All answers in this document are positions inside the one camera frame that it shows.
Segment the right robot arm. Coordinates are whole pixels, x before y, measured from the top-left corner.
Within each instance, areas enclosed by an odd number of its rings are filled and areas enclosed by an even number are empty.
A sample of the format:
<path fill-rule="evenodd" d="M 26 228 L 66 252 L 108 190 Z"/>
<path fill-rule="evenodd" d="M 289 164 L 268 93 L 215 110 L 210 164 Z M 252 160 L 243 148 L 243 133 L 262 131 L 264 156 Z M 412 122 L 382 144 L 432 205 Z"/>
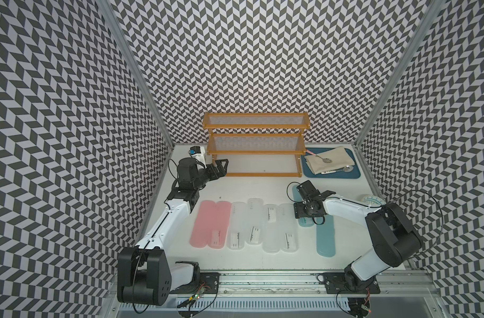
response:
<path fill-rule="evenodd" d="M 368 230 L 372 248 L 347 265 L 343 272 L 326 272 L 328 294 L 365 294 L 375 288 L 376 276 L 395 268 L 423 248 L 424 240 L 404 210 L 395 203 L 376 207 L 320 192 L 310 182 L 298 184 L 300 199 L 294 202 L 295 218 L 315 221 L 328 215 L 356 223 Z"/>

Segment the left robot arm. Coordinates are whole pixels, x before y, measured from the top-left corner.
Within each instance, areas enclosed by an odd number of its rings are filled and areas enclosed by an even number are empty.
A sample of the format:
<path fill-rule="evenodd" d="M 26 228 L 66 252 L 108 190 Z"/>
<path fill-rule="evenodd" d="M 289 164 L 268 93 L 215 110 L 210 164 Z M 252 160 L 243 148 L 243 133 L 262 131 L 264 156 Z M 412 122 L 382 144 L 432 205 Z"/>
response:
<path fill-rule="evenodd" d="M 227 159 L 215 160 L 212 164 L 191 157 L 179 161 L 176 179 L 158 221 L 139 242 L 123 248 L 118 255 L 119 302 L 161 306 L 173 291 L 195 291 L 200 287 L 199 264 L 180 261 L 171 265 L 166 258 L 166 249 L 193 212 L 200 190 L 208 182 L 226 176 L 228 165 Z"/>

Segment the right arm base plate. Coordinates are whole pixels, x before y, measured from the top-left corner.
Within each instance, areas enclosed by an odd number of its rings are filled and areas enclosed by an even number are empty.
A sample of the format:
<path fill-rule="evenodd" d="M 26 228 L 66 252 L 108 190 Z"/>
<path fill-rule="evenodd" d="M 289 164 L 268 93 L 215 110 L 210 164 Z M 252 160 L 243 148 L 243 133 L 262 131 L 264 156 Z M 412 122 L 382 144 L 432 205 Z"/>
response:
<path fill-rule="evenodd" d="M 321 274 L 322 282 L 328 294 L 346 292 L 348 294 L 380 294 L 380 287 L 373 276 L 362 281 L 355 275 L 344 272 L 324 272 Z"/>

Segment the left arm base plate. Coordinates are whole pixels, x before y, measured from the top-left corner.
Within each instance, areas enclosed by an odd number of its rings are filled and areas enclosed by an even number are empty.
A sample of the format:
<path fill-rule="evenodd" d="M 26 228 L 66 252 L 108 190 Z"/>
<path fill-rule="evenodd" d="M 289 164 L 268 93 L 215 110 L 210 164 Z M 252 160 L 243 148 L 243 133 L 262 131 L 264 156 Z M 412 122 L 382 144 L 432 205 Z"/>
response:
<path fill-rule="evenodd" d="M 201 272 L 193 282 L 171 291 L 171 294 L 192 295 L 196 292 L 201 292 L 202 294 L 214 295 L 218 293 L 219 283 L 220 273 Z"/>

